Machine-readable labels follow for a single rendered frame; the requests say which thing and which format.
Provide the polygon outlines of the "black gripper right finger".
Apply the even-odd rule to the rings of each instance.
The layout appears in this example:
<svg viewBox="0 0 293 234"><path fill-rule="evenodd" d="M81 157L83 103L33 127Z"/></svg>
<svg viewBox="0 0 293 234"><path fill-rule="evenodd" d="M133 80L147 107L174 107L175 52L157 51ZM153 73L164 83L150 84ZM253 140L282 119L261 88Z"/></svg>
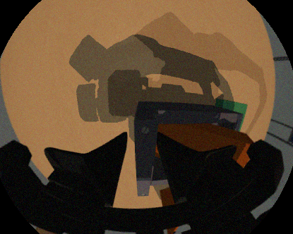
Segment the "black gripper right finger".
<svg viewBox="0 0 293 234"><path fill-rule="evenodd" d="M206 166L233 157L237 146L198 152L157 132L157 150L174 203L186 202L186 193L197 182Z"/></svg>

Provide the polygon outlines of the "orange l-shaped part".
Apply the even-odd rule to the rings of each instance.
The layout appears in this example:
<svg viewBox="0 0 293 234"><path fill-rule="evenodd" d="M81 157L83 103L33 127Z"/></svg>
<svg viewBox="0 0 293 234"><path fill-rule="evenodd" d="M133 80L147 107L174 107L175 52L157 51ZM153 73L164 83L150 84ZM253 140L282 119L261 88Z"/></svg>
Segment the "orange l-shaped part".
<svg viewBox="0 0 293 234"><path fill-rule="evenodd" d="M232 159L242 167L245 167L246 162L249 161L246 150L253 143L246 133L222 128L219 125L211 125L210 123L158 125L158 132L198 152L235 145L237 146L237 150Z"/></svg>

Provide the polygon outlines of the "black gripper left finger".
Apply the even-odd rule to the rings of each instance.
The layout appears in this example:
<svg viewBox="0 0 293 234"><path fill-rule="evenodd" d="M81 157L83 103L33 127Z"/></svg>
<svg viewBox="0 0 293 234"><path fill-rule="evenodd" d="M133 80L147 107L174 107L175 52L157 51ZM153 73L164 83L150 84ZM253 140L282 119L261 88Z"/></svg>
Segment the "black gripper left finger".
<svg viewBox="0 0 293 234"><path fill-rule="evenodd" d="M124 132L86 154L50 147L44 149L44 155L53 170L87 178L106 202L104 205L112 207L126 156L127 140L127 133Z"/></svg>

